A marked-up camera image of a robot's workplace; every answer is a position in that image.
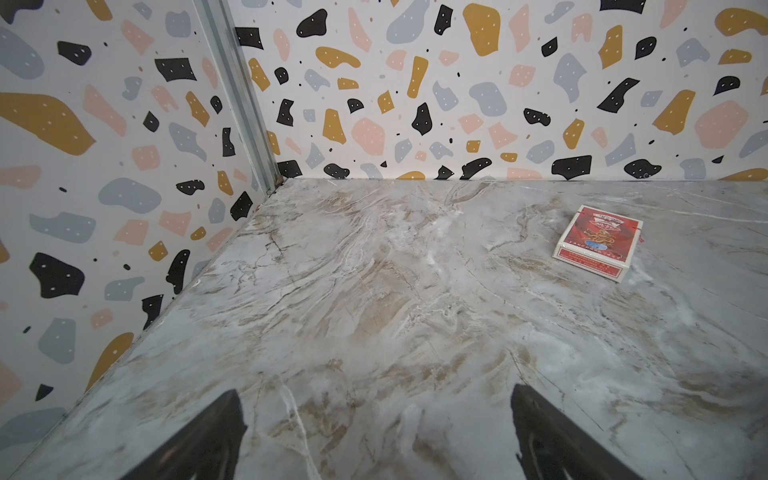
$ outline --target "marble tabletop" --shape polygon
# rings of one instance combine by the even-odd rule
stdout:
[[[288,180],[14,478],[119,478],[234,388],[238,479],[522,479],[516,383],[644,478],[765,478],[766,193]],[[623,283],[551,258],[581,204],[645,222]]]

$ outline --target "white marble vein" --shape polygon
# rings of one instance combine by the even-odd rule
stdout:
[[[517,382],[644,478],[759,478],[766,192],[289,180],[16,478],[118,478],[235,388],[237,478],[520,479]],[[551,258],[580,204],[645,222],[622,284]]]

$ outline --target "small cardboard box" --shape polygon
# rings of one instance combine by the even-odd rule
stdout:
[[[643,222],[581,205],[554,249],[554,258],[621,282]]]

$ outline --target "terrazzo wallpaper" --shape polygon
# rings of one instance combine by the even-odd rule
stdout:
[[[263,195],[191,1],[0,17],[6,478]]]
[[[229,2],[287,177],[768,177],[762,0]]]

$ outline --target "red and white box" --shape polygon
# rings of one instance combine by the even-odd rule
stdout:
[[[581,205],[553,257],[621,282],[642,229],[641,220]]]

